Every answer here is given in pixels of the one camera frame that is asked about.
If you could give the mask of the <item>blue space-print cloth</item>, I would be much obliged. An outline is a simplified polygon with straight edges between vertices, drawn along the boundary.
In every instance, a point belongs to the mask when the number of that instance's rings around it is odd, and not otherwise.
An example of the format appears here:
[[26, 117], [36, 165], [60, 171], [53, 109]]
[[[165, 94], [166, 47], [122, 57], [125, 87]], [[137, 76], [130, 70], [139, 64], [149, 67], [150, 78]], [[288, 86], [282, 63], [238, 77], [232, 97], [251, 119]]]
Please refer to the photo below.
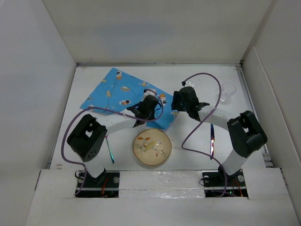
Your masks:
[[145, 89], [154, 90], [163, 104], [163, 115], [154, 122], [147, 122], [146, 126], [162, 130], [168, 129], [178, 115], [176, 110], [171, 109], [173, 96], [144, 79], [138, 79], [116, 68], [112, 68], [108, 72], [80, 108], [96, 106], [121, 112], [142, 101]]

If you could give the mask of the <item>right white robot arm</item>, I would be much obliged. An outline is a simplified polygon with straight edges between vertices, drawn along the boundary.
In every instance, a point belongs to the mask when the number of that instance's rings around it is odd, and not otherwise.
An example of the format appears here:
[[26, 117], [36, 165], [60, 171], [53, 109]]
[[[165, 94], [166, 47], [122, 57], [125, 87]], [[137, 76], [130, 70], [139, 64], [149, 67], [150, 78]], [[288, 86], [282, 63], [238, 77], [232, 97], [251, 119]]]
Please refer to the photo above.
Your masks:
[[192, 87], [175, 91], [172, 110], [186, 112], [198, 122], [208, 122], [229, 132], [232, 151], [218, 168], [217, 179], [227, 186], [234, 181], [235, 174], [242, 168], [253, 152], [261, 149], [268, 138], [253, 112], [247, 110], [236, 114], [216, 108], [209, 103], [199, 102]]

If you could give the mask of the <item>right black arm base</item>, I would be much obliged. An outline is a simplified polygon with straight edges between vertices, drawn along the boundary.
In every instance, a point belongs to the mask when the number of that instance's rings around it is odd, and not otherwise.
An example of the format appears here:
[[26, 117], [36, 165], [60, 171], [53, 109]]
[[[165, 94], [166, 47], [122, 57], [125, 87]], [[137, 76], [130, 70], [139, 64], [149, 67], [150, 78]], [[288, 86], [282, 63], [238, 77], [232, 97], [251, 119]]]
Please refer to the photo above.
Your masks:
[[246, 181], [241, 169], [227, 177], [221, 169], [203, 170], [199, 184], [204, 188], [206, 198], [248, 197]]

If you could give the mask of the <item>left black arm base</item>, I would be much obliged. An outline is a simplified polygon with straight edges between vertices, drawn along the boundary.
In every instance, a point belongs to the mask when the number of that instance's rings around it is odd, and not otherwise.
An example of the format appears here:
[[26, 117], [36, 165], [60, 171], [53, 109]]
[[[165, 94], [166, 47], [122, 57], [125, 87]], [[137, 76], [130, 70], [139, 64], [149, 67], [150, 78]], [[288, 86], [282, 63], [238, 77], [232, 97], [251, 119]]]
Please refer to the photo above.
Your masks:
[[75, 171], [77, 185], [75, 197], [77, 198], [118, 198], [119, 197], [119, 171], [106, 171], [100, 180], [95, 181], [87, 174], [85, 181], [83, 170]]

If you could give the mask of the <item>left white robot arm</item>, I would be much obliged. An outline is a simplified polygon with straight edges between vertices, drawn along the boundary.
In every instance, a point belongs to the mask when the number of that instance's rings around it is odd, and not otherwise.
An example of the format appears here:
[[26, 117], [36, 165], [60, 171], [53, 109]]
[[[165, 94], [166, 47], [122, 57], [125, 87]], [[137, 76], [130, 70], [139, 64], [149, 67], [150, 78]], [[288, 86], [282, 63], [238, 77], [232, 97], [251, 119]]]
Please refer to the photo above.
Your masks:
[[97, 120], [85, 114], [67, 138], [67, 144], [81, 158], [87, 171], [88, 180], [93, 186], [101, 186], [105, 180], [106, 169], [100, 163], [98, 153], [109, 134], [122, 129], [134, 128], [147, 121], [154, 121], [156, 109], [163, 109], [162, 101], [147, 95], [143, 101], [127, 107], [121, 112], [111, 110], [111, 115]]

